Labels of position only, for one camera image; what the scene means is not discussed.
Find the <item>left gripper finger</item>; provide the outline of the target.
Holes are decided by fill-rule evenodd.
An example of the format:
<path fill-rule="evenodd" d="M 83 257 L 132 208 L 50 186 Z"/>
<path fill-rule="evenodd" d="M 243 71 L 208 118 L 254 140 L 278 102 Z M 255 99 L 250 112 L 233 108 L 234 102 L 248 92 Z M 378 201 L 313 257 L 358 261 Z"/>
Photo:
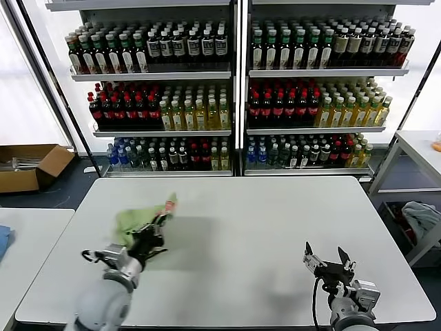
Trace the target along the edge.
<path fill-rule="evenodd" d="M 163 237 L 163 229 L 170 217 L 157 217 L 154 222 L 154 233 L 156 237 Z"/>
<path fill-rule="evenodd" d="M 157 237 L 161 234 L 161 222 L 153 221 L 146 223 L 140 229 L 132 232 L 134 238 Z"/>

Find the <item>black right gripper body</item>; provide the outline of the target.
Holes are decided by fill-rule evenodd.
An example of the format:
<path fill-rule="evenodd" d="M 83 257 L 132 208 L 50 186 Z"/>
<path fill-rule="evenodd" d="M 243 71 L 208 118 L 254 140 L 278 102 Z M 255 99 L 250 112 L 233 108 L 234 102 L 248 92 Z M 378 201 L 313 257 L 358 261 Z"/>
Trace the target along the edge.
<path fill-rule="evenodd" d="M 354 272 L 346 270 L 344 265 L 333 262 L 324 262 L 315 267 L 314 276 L 323 280 L 322 289 L 327 293 L 337 293 L 338 285 L 349 286 Z"/>

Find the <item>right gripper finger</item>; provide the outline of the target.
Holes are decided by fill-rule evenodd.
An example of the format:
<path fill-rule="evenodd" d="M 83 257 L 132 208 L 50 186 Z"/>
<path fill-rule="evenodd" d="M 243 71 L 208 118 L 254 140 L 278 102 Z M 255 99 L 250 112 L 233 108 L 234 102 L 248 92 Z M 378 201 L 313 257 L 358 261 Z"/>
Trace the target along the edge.
<path fill-rule="evenodd" d="M 326 263 L 313 253 L 313 250 L 308 241 L 305 243 L 303 263 L 306 265 L 307 269 L 310 272 L 315 272 L 317 268 L 322 268 L 326 266 Z"/>
<path fill-rule="evenodd" d="M 339 257 L 344 270 L 348 273 L 353 273 L 355 262 L 350 259 L 349 255 L 341 247 L 339 247 Z"/>

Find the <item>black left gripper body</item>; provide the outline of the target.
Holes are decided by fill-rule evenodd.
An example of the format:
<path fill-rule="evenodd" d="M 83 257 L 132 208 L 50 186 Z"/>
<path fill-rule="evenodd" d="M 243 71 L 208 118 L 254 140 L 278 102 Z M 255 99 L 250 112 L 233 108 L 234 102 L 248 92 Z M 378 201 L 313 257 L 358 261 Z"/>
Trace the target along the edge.
<path fill-rule="evenodd" d="M 135 232 L 133 244 L 130 248 L 130 256 L 141 265 L 145 265 L 149 259 L 156 255 L 167 252 L 161 235 L 154 232 Z"/>

